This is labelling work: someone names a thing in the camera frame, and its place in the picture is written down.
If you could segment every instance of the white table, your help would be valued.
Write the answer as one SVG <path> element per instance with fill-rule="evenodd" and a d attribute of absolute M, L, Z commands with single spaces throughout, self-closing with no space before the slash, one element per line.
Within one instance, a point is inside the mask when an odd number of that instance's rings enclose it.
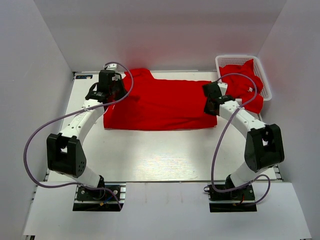
<path fill-rule="evenodd" d="M 156 79 L 216 80 L 216 72 L 152 72 Z M 92 79 L 75 79 L 66 113 L 79 110 Z M 63 128 L 71 121 L 67 118 Z M 92 127 L 83 143 L 87 165 L 107 182 L 208 181 L 211 162 L 226 120 L 210 129 L 180 131 L 105 130 L 102 117 Z M 225 180 L 244 162 L 245 139 L 232 125 L 220 146 L 215 179 Z M 273 168 L 265 172 L 271 179 Z M 70 178 L 50 172 L 49 182 L 69 182 Z"/>
<path fill-rule="evenodd" d="M 289 182 L 273 183 L 265 200 L 256 206 L 257 212 L 211 213 L 204 186 L 204 182 L 130 182 L 121 212 L 72 211 L 76 186 L 38 187 L 23 234 L 36 240 L 311 238 Z M 259 199 L 267 183 L 252 186 Z"/>

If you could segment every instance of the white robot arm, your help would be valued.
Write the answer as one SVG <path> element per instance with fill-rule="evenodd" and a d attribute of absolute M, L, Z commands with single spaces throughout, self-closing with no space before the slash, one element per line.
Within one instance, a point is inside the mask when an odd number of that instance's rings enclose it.
<path fill-rule="evenodd" d="M 227 84 L 212 82 L 203 86 L 207 97 L 204 112 L 229 120 L 239 108 L 234 98 L 224 95 Z M 117 100 L 126 94 L 124 84 L 115 69 L 99 73 L 99 82 L 94 84 L 85 97 L 83 108 L 102 105 Z M 77 182 L 93 188 L 104 187 L 104 178 L 87 166 L 82 144 L 89 130 L 105 112 L 103 107 L 86 110 L 76 115 L 59 134 L 47 138 L 48 168 L 67 175 Z M 284 160 L 281 132 L 277 125 L 267 125 L 240 109 L 231 124 L 246 138 L 245 162 L 226 179 L 229 188 L 241 186 L 255 179 L 266 169 Z"/>
<path fill-rule="evenodd" d="M 238 102 L 232 96 L 225 95 L 226 83 L 212 82 L 203 86 L 207 97 L 204 112 L 229 120 L 237 108 Z M 231 124 L 246 138 L 245 162 L 226 178 L 228 189 L 239 187 L 254 180 L 262 172 L 283 162 L 284 149 L 280 128 L 276 124 L 266 123 L 254 118 L 244 109 L 233 117 Z"/>
<path fill-rule="evenodd" d="M 105 187 L 104 178 L 87 166 L 82 144 L 106 109 L 87 109 L 118 100 L 127 93 L 116 68 L 116 64 L 111 64 L 100 71 L 99 82 L 92 85 L 85 97 L 82 107 L 85 112 L 75 115 L 67 127 L 58 134 L 50 134 L 46 140 L 48 168 L 92 188 Z"/>

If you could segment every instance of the laundry basket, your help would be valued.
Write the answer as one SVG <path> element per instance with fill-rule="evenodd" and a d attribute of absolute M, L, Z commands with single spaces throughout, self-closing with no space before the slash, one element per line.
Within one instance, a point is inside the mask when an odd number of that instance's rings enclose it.
<path fill-rule="evenodd" d="M 266 77 L 266 74 L 264 72 L 264 69 L 262 68 L 262 65 L 260 63 L 259 58 L 256 56 L 250 56 L 250 55 L 220 55 L 215 58 L 215 65 L 216 70 L 218 73 L 218 77 L 221 77 L 220 69 L 219 67 L 224 67 L 229 64 L 233 65 L 243 65 L 246 61 L 253 59 L 253 71 L 254 74 L 259 77 L 263 83 L 263 88 L 260 93 L 260 95 L 263 97 L 264 101 L 269 101 L 272 98 L 272 94 L 270 91 L 269 83 Z"/>

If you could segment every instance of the red cloth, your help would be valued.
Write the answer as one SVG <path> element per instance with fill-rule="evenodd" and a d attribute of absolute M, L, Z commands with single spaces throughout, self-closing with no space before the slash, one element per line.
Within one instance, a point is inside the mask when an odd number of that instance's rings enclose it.
<path fill-rule="evenodd" d="M 230 73 L 238 73 L 238 74 L 246 75 L 254 81 L 254 83 L 256 84 L 258 94 L 255 97 L 255 99 L 252 102 L 245 105 L 244 108 L 256 114 L 260 113 L 264 103 L 264 98 L 260 95 L 260 93 L 264 85 L 260 80 L 260 78 L 255 76 L 254 60 L 251 59 L 247 61 L 245 64 L 243 64 L 242 66 L 229 64 L 229 65 L 226 65 L 225 67 L 219 67 L 219 70 L 220 70 L 221 76 L 224 76 Z M 242 103 L 245 103 L 246 101 L 250 100 L 255 94 L 254 85 L 249 79 L 243 76 L 230 75 L 222 78 L 222 81 L 228 84 L 225 94 L 231 95 L 236 99 L 242 99 Z"/>
<path fill-rule="evenodd" d="M 217 125 L 217 117 L 204 113 L 206 97 L 202 85 L 210 81 L 154 79 L 148 69 L 131 70 L 134 86 L 123 101 L 103 116 L 107 129 L 165 131 L 203 129 Z M 128 72 L 123 79 L 131 86 Z"/>

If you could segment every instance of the wire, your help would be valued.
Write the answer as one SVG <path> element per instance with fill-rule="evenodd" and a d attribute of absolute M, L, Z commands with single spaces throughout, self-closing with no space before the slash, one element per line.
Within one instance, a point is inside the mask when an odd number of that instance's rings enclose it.
<path fill-rule="evenodd" d="M 100 198 L 94 198 L 94 197 L 93 197 L 93 199 L 94 199 L 94 200 L 100 200 L 100 199 L 102 199 L 105 195 L 107 195 L 107 194 L 106 194 L 106 190 L 104 189 L 104 192 L 103 192 L 103 194 L 102 194 L 102 197 L 100 197 Z"/>
<path fill-rule="evenodd" d="M 90 88 L 89 88 L 89 92 L 93 91 L 95 89 L 95 87 L 97 86 L 97 82 L 95 82 Z"/>
<path fill-rule="evenodd" d="M 242 76 L 242 77 L 245 77 L 245 78 L 249 79 L 249 80 L 252 82 L 253 86 L 254 86 L 254 96 L 253 96 L 250 100 L 248 100 L 248 101 L 244 102 L 243 104 L 241 104 L 240 107 L 237 108 L 237 109 L 232 113 L 230 119 L 228 120 L 228 122 L 227 122 L 226 125 L 224 126 L 224 129 L 223 129 L 223 131 L 222 131 L 222 133 L 221 133 L 221 136 L 220 136 L 220 138 L 219 138 L 219 140 L 218 140 L 218 143 L 217 143 L 217 145 L 216 145 L 216 147 L 215 147 L 215 151 L 214 151 L 214 155 L 213 155 L 213 159 L 212 159 L 212 165 L 211 165 L 211 184 L 212 184 L 212 188 L 213 188 L 216 192 L 218 192 L 218 193 L 228 193 L 228 192 L 231 192 L 231 191 L 234 191 L 234 190 L 242 189 L 242 188 L 244 188 L 244 187 L 252 184 L 252 183 L 253 183 L 254 181 L 256 181 L 257 179 L 259 179 L 259 178 L 261 178 L 261 177 L 265 177 L 265 178 L 268 180 L 268 188 L 267 188 L 265 194 L 264 194 L 258 201 L 254 202 L 254 203 L 252 203 L 252 204 L 247 204 L 247 205 L 246 205 L 246 206 L 251 206 L 251 205 L 255 205 L 255 204 L 261 202 L 261 201 L 267 196 L 267 194 L 268 194 L 268 192 L 269 192 L 269 190 L 270 190 L 270 186 L 271 186 L 271 180 L 270 180 L 270 178 L 269 178 L 267 175 L 265 175 L 265 174 L 260 174 L 260 175 L 258 175 L 255 179 L 253 179 L 252 181 L 249 181 L 249 182 L 247 182 L 247 183 L 245 183 L 245 184 L 242 184 L 242 185 L 237 186 L 237 187 L 229 188 L 229 189 L 217 189 L 217 188 L 215 187 L 215 184 L 214 184 L 215 163 L 216 163 L 216 159 L 217 159 L 217 155 L 218 155 L 218 150 L 219 150 L 219 147 L 220 147 L 220 145 L 221 145 L 222 139 L 224 138 L 224 135 L 225 135 L 225 133 L 226 133 L 229 125 L 231 124 L 233 118 L 235 117 L 235 115 L 240 111 L 240 109 L 241 109 L 242 107 L 244 107 L 244 106 L 247 105 L 248 103 L 251 103 L 251 102 L 256 98 L 256 96 L 257 96 L 257 94 L 258 94 L 258 90 L 257 90 L 257 85 L 256 85 L 256 83 L 255 83 L 250 77 L 248 77 L 248 76 L 246 76 L 246 75 L 243 75 L 243 74 L 241 74 L 241 73 L 228 73 L 228 74 L 226 74 L 226 75 L 223 75 L 223 76 L 219 77 L 219 78 L 216 80 L 216 82 L 219 81 L 219 80 L 221 80 L 221 79 L 223 79 L 223 78 L 225 78 L 225 77 L 227 77 L 227 76 L 232 76 L 232 75 L 238 75 L 238 76 Z"/>
<path fill-rule="evenodd" d="M 106 204 L 107 202 L 109 202 L 111 199 L 113 198 L 113 196 L 109 197 L 107 200 L 105 200 L 103 203 Z"/>
<path fill-rule="evenodd" d="M 240 204 L 242 204 L 242 203 L 244 202 L 244 200 L 245 200 L 245 195 L 242 194 L 242 199 L 241 199 L 241 201 L 240 201 L 239 203 L 234 203 L 234 204 L 232 204 L 232 205 L 233 205 L 233 206 L 239 206 Z"/>
<path fill-rule="evenodd" d="M 134 77 L 132 76 L 131 72 L 125 67 L 123 66 L 121 63 L 118 63 L 118 62 L 107 62 L 104 66 L 108 66 L 109 64 L 118 64 L 120 65 L 121 67 L 123 67 L 130 75 L 130 78 L 131 78 L 131 87 L 129 89 L 129 91 L 122 97 L 120 98 L 119 100 L 116 100 L 116 101 L 113 101 L 113 102 L 108 102 L 108 103 L 105 103 L 105 104 L 101 104 L 101 105 L 96 105 L 96 106 L 91 106 L 91 107 L 88 107 L 86 110 L 93 110 L 93 109 L 96 109 L 96 108 L 101 108 L 101 107 L 105 107 L 105 106 L 110 106 L 110 105 L 114 105 L 114 104 L 117 104 L 119 102 L 121 102 L 123 99 L 125 99 L 132 91 L 133 87 L 134 87 Z M 56 189 L 56 188 L 62 188 L 62 187 L 66 187 L 66 186 L 70 186 L 70 185 L 81 185 L 83 187 L 85 187 L 86 189 L 88 190 L 105 190 L 109 193 L 112 194 L 112 196 L 114 196 L 116 202 L 118 203 L 118 206 L 121 210 L 121 205 L 119 203 L 119 200 L 117 198 L 117 196 L 114 194 L 113 191 L 111 191 L 109 188 L 106 188 L 106 187 L 90 187 L 90 186 L 86 186 L 86 185 L 83 185 L 79 182 L 68 182 L 68 183 L 64 183 L 64 184 L 61 184 L 61 185 L 45 185 L 41 182 L 39 182 L 37 179 L 35 179 L 35 177 L 32 175 L 30 169 L 29 169 L 29 166 L 28 166 L 28 162 L 27 162 L 27 152 L 28 152 L 28 148 L 29 148 L 29 145 L 32 141 L 32 139 L 35 137 L 35 135 L 40 132 L 43 128 L 45 128 L 46 126 L 50 125 L 50 124 L 53 124 L 57 121 L 60 121 L 62 119 L 65 119 L 65 118 L 68 118 L 68 117 L 71 117 L 73 115 L 76 115 L 76 114 L 81 114 L 85 111 L 85 109 L 81 109 L 81 110 L 78 110 L 78 111 L 75 111 L 75 112 L 72 112 L 72 113 L 69 113 L 69 114 L 66 114 L 64 116 L 60 116 L 60 117 L 57 117 L 51 121 L 48 121 L 47 123 L 43 124 L 42 126 L 40 126 L 38 129 L 36 129 L 34 131 L 34 133 L 31 134 L 31 136 L 29 137 L 29 139 L 26 141 L 26 144 L 24 146 L 24 150 L 23 150 L 23 164 L 24 164 L 24 168 L 26 170 L 26 173 L 28 174 L 29 178 L 38 186 L 42 187 L 42 188 L 46 188 L 46 189 Z"/>
<path fill-rule="evenodd" d="M 122 78 L 122 75 L 118 72 L 116 72 L 115 75 L 118 75 L 118 76 L 120 76 L 120 78 Z"/>

